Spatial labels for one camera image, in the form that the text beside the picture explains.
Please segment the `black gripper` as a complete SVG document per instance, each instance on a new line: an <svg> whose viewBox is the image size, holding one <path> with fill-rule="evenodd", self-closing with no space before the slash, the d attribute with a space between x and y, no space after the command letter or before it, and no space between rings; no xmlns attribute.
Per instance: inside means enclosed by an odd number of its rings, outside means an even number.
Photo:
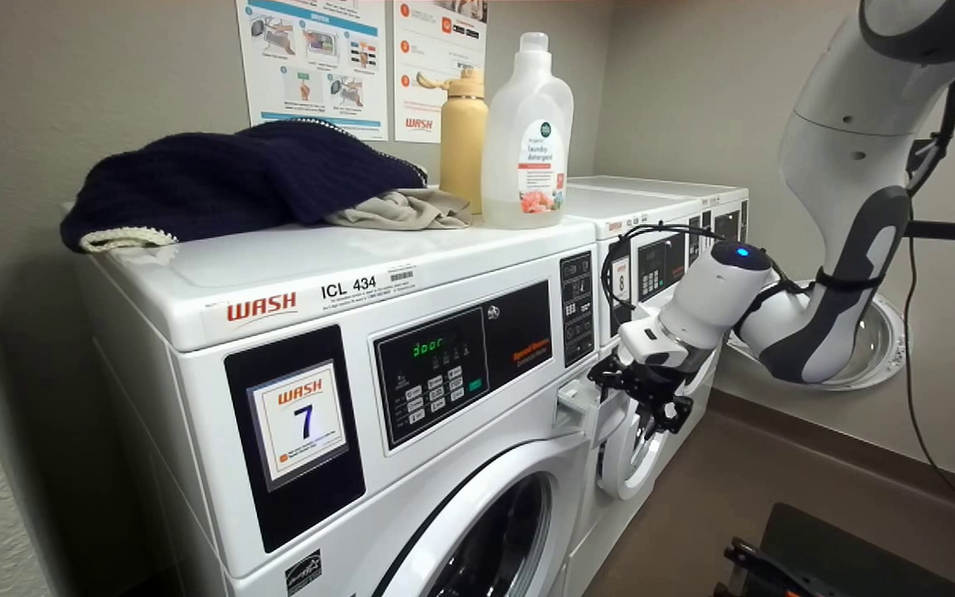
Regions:
<svg viewBox="0 0 955 597"><path fill-rule="evenodd" d="M645 434L677 434L692 414L692 398L684 392L684 376L677 368L640 361L624 368L616 356L605 356L585 372L585 378L600 385L603 411L636 400L640 429Z"/></svg>

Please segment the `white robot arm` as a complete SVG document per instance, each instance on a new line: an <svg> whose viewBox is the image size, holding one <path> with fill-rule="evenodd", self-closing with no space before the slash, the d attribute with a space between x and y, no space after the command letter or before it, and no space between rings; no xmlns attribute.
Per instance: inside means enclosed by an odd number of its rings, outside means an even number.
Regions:
<svg viewBox="0 0 955 597"><path fill-rule="evenodd" d="M779 381L834 378L888 261L913 198L947 149L919 137L955 106L955 0L858 0L816 60L782 133L782 178L810 212L824 259L800 284L767 248L718 238L666 306L616 327L589 368L603 395L625 395L657 431L692 414L685 385L737 340Z"/></svg>

